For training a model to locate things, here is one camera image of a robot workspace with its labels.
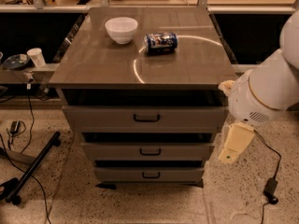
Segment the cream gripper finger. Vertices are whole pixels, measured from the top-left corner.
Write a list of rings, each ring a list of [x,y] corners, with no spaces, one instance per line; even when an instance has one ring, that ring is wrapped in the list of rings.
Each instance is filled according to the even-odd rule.
[[[234,84],[235,82],[233,80],[226,80],[218,86],[218,89],[222,91],[226,96],[229,96]]]

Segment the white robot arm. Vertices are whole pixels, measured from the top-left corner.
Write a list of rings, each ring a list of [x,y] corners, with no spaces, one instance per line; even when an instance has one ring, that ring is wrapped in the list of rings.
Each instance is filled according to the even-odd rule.
[[[299,103],[299,11],[284,24],[279,48],[237,80],[226,80],[219,89],[228,98],[235,123],[228,129],[218,160],[233,163],[254,137],[254,129],[280,117]]]

